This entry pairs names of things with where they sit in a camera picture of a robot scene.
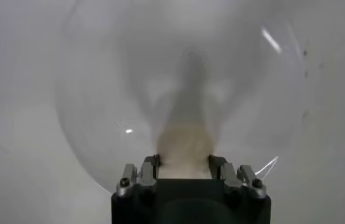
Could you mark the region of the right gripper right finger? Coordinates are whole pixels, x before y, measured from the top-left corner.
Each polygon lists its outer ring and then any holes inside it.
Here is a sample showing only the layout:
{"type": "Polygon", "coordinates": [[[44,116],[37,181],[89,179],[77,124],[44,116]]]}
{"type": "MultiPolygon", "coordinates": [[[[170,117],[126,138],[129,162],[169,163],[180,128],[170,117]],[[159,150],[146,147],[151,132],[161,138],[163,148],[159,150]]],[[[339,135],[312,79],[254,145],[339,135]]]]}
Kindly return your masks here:
{"type": "Polygon", "coordinates": [[[259,179],[251,166],[241,165],[234,169],[232,163],[228,163],[224,157],[210,155],[208,157],[210,175],[214,180],[224,182],[226,192],[247,193],[252,198],[265,198],[266,186],[259,179]]]}

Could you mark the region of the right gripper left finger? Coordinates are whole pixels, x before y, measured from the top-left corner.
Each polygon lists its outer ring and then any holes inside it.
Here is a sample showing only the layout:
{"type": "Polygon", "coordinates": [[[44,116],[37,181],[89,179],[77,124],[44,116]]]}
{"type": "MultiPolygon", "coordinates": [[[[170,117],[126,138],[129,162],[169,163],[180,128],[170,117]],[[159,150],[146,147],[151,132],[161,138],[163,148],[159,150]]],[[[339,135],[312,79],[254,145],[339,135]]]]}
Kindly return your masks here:
{"type": "Polygon", "coordinates": [[[153,194],[157,185],[160,156],[147,156],[140,170],[134,164],[126,164],[124,172],[116,185],[116,195],[130,197],[138,189],[141,194],[153,194]]]}

